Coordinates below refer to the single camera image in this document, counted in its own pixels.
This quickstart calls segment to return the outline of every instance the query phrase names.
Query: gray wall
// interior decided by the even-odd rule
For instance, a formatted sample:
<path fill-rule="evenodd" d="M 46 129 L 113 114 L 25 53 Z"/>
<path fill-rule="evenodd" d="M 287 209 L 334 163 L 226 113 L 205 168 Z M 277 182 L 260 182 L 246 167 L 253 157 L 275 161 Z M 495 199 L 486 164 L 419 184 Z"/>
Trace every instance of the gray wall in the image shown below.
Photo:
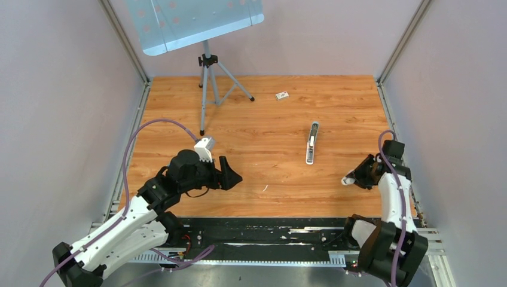
<path fill-rule="evenodd" d="M 386 83 L 458 286 L 505 285 L 507 2 L 435 0 Z"/>
<path fill-rule="evenodd" d="M 111 2 L 150 76 L 200 73 L 201 44 L 146 56 L 125 1 Z M 420 0 L 262 3 L 264 22 L 210 41 L 212 52 L 234 74 L 378 76 Z"/>
<path fill-rule="evenodd" d="M 97 0 L 3 1 L 0 39 L 0 285 L 38 286 L 101 219 L 142 87 Z"/>

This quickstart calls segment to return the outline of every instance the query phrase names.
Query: wooden floor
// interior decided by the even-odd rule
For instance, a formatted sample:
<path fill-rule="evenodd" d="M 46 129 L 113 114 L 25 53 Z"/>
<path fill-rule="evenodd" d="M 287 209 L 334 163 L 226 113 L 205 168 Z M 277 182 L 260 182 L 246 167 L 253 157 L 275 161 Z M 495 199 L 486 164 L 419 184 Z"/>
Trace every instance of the wooden floor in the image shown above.
<path fill-rule="evenodd" d="M 171 208 L 176 216 L 381 216 L 380 193 L 345 187 L 341 178 L 368 153 L 388 128 L 373 77 L 238 77 L 255 97 L 238 88 L 217 108 L 207 106 L 206 135 L 216 139 L 213 157 L 227 156 L 243 182 L 203 197 L 185 195 Z M 159 77 L 153 82 L 143 123 L 171 118 L 197 136 L 201 89 L 196 77 Z M 224 95 L 232 86 L 218 78 Z M 288 91 L 281 101 L 275 94 Z M 313 121 L 320 122 L 315 164 L 305 164 Z M 191 138 L 179 127 L 157 123 L 139 134 L 129 169 L 131 194 Z M 202 191 L 195 190 L 191 195 Z"/>

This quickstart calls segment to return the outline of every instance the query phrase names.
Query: purple cable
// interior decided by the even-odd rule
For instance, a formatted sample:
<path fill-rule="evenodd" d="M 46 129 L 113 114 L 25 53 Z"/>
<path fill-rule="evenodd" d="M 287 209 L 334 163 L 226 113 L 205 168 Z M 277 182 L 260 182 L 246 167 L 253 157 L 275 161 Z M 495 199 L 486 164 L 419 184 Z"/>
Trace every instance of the purple cable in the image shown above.
<path fill-rule="evenodd" d="M 398 259 L 399 254 L 401 252 L 401 246 L 403 245 L 403 241 L 405 240 L 405 235 L 407 233 L 407 204 L 405 202 L 405 194 L 403 193 L 401 181 L 399 180 L 398 173 L 394 169 L 394 167 L 391 165 L 389 160 L 387 160 L 387 157 L 382 150 L 382 138 L 386 133 L 390 133 L 393 135 L 393 140 L 396 140 L 396 135 L 392 130 L 386 130 L 383 131 L 380 136 L 378 137 L 378 150 L 380 151 L 380 156 L 382 157 L 382 160 L 386 163 L 389 170 L 392 172 L 393 176 L 395 177 L 396 184 L 398 185 L 398 191 L 401 196 L 401 234 L 399 236 L 398 245 L 396 246 L 395 255 L 393 257 L 393 264 L 391 265 L 391 286 L 397 286 L 396 285 L 396 266 L 398 265 Z"/>
<path fill-rule="evenodd" d="M 111 224 L 111 226 L 109 226 L 108 228 L 106 228 L 103 232 L 101 232 L 95 238 L 91 239 L 88 243 L 86 243 L 85 245 L 83 245 L 79 250 L 77 250 L 76 252 L 74 252 L 73 254 L 71 254 L 69 257 L 65 258 L 65 260 L 63 260 L 51 272 L 49 272 L 49 274 L 47 274 L 47 276 L 44 278 L 44 280 L 42 280 L 42 282 L 39 285 L 39 287 L 44 287 L 44 285 L 49 281 L 49 278 L 51 278 L 51 276 L 54 273 L 56 273 L 58 270 L 60 270 L 60 268 L 62 268 L 70 260 L 72 260 L 78 254 L 80 254 L 81 250 L 86 250 L 92 244 L 94 244 L 95 242 L 97 242 L 97 240 L 99 240 L 100 238 L 102 238 L 104 235 L 108 234 L 113 228 L 115 228 L 118 224 L 120 224 L 120 222 L 123 220 L 123 217 L 125 217 L 127 215 L 127 213 L 129 212 L 129 206 L 130 206 L 129 185 L 127 183 L 127 156 L 129 155 L 130 146 L 132 145 L 132 142 L 134 141 L 134 139 L 136 138 L 136 136 L 138 135 L 138 133 L 142 129 L 144 129 L 146 126 L 149 126 L 150 124 L 159 123 L 159 122 L 173 123 L 173 124 L 177 125 L 178 127 L 184 129 L 192 137 L 192 139 L 194 140 L 194 142 L 198 142 L 199 141 L 199 139 L 197 139 L 197 137 L 190 130 L 188 130 L 185 126 L 183 126 L 182 124 L 180 124 L 179 122 L 177 122 L 175 120 L 170 120 L 170 119 L 167 119 L 167 118 L 159 118 L 159 119 L 156 119 L 156 120 L 148 121 L 145 124 L 141 125 L 131 135 L 131 137 L 129 139 L 129 142 L 127 144 L 127 147 L 125 148 L 125 152 L 123 153 L 123 162 L 122 162 L 122 165 L 121 165 L 121 169 L 122 169 L 122 172 L 123 172 L 123 186 L 125 187 L 125 200 L 126 201 L 125 201 L 125 207 L 123 208 L 122 217 L 118 218 L 113 224 Z"/>
<path fill-rule="evenodd" d="M 189 267 L 190 265 L 194 264 L 195 262 L 202 260 L 204 257 L 208 256 L 213 251 L 214 248 L 215 248 L 215 245 L 208 246 L 205 250 L 203 250 L 203 252 L 201 252 L 199 255 L 197 255 L 194 259 L 192 259 L 190 261 L 184 261 L 184 264 L 183 264 L 183 261 L 173 260 L 172 258 L 165 256 L 164 253 L 152 248 L 152 249 L 150 249 L 151 251 L 159 254 L 160 256 L 162 256 L 163 258 L 165 258 L 166 260 L 168 260 L 172 263 L 179 264 L 180 266 L 176 267 L 176 268 L 157 268 L 155 270 L 148 271 L 148 272 L 144 273 L 143 275 L 141 275 L 135 279 L 132 279 L 131 281 L 128 281 L 127 283 L 121 285 L 120 287 L 129 286 L 130 284 L 137 282 L 137 281 L 143 279 L 144 277 L 147 277 L 147 276 L 152 275 L 157 272 L 178 271 L 178 270 L 185 269 L 185 268 Z"/>

